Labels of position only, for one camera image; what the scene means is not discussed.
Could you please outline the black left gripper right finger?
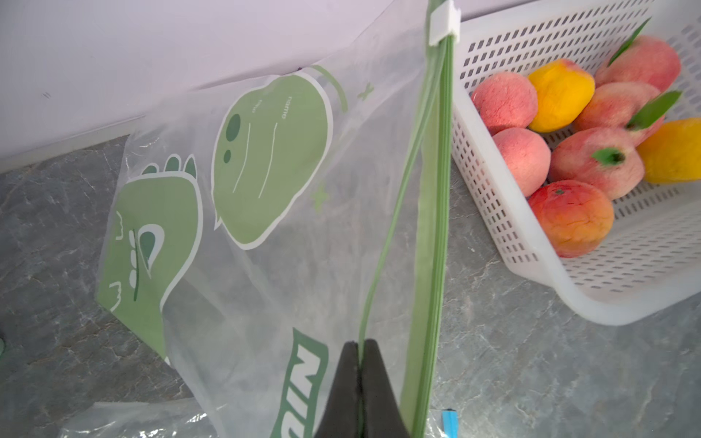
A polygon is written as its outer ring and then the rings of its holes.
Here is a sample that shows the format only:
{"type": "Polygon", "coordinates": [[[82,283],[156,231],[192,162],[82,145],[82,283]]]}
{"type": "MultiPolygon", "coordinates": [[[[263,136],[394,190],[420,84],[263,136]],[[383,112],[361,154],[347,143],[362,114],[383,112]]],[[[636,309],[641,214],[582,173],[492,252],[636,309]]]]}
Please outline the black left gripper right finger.
{"type": "Polygon", "coordinates": [[[360,386],[361,437],[409,438],[375,339],[363,343],[360,386]]]}

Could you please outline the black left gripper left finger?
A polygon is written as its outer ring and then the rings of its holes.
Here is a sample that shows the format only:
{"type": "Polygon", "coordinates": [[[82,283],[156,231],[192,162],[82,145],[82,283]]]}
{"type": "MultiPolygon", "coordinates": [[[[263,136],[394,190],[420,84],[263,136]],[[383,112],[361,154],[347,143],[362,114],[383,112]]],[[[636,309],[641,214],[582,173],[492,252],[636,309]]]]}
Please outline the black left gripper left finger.
{"type": "Polygon", "coordinates": [[[359,436],[361,386],[358,345],[346,342],[341,349],[329,398],[315,438],[354,438],[359,436]]]}

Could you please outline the green printed zip-top bag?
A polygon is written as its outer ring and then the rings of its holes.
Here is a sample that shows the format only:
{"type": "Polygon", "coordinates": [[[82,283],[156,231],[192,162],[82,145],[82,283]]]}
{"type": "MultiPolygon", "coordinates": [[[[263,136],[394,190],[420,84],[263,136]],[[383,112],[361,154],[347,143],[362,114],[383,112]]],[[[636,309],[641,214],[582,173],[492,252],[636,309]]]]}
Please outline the green printed zip-top bag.
{"type": "Polygon", "coordinates": [[[395,1],[346,49],[195,91],[123,155],[97,299],[218,437],[310,437],[342,346],[382,350],[427,430],[447,262],[449,1],[395,1]]]}

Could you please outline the red orange peach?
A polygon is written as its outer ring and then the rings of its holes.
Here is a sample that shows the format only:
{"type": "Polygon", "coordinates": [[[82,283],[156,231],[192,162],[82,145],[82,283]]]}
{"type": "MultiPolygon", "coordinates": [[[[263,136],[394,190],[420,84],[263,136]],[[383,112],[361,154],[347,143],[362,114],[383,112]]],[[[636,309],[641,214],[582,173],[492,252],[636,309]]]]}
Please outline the red orange peach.
{"type": "Polygon", "coordinates": [[[585,182],[553,182],[533,193],[528,204],[562,258],[591,253],[613,227],[613,203],[601,190],[585,182]]]}

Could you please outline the pink peach back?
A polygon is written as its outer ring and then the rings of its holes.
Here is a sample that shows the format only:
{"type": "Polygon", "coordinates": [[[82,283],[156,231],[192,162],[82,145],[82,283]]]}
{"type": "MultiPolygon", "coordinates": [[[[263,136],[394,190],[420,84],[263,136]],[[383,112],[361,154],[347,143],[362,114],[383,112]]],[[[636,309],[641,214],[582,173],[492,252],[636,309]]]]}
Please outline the pink peach back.
{"type": "Polygon", "coordinates": [[[491,135],[528,127],[539,108],[534,86],[513,72],[501,72],[485,80],[473,92],[472,102],[491,135]]]}

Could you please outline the pink peach with leaf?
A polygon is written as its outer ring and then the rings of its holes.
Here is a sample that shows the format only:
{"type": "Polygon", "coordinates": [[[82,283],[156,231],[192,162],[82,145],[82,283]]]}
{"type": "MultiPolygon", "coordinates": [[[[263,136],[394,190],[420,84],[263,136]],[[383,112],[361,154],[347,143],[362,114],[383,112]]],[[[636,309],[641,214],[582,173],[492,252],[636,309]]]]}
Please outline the pink peach with leaf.
{"type": "Polygon", "coordinates": [[[644,163],[623,129],[592,128],[574,133],[552,152],[549,180],[576,180],[615,200],[644,178],[644,163]]]}

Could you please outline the clear blue-zipper bag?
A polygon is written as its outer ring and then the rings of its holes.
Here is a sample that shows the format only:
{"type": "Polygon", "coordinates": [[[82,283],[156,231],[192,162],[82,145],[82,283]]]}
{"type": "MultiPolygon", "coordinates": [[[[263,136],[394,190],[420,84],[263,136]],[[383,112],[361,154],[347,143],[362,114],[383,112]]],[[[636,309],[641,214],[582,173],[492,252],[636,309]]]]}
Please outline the clear blue-zipper bag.
{"type": "MultiPolygon", "coordinates": [[[[65,423],[58,437],[224,437],[217,434],[216,419],[205,412],[196,399],[168,403],[95,403],[87,411],[65,423]]],[[[457,437],[456,413],[452,410],[429,410],[425,437],[457,437]],[[448,432],[443,428],[447,420],[448,432]]],[[[290,429],[291,432],[262,434],[254,428],[244,437],[314,437],[314,426],[290,429]],[[305,432],[298,436],[295,432],[305,432]]]]}

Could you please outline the white plastic perforated basket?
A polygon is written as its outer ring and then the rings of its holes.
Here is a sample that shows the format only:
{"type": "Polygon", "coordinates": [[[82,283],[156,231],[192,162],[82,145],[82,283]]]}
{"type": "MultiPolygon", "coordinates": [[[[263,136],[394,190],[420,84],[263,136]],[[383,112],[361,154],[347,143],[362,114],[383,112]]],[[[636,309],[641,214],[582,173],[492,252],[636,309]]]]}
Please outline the white plastic perforated basket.
{"type": "Polygon", "coordinates": [[[589,321],[622,326],[700,290],[700,185],[643,182],[613,204],[593,252],[556,255],[471,101],[501,71],[527,75],[567,58],[594,72],[635,29],[668,42],[682,71],[673,120],[700,113],[697,1],[534,1],[465,21],[454,52],[452,155],[509,270],[553,288],[589,321]]]}

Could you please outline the yellow mango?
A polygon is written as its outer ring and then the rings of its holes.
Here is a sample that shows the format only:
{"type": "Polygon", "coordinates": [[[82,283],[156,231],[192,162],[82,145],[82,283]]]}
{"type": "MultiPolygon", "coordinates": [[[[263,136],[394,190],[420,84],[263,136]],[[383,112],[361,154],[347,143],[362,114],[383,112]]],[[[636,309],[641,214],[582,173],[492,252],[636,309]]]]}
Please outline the yellow mango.
{"type": "Polygon", "coordinates": [[[538,101],[538,112],[529,129],[539,133],[570,125],[595,93],[593,76],[569,59],[558,59],[535,70],[528,80],[538,101]]]}

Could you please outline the yellow lemon fruit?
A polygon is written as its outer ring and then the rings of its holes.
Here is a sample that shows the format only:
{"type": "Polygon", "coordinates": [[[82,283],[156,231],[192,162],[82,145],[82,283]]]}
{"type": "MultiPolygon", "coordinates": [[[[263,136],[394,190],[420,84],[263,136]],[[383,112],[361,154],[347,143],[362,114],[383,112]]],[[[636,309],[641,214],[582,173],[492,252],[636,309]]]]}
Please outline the yellow lemon fruit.
{"type": "Polygon", "coordinates": [[[700,180],[700,119],[665,123],[637,147],[650,184],[680,184],[700,180]]]}

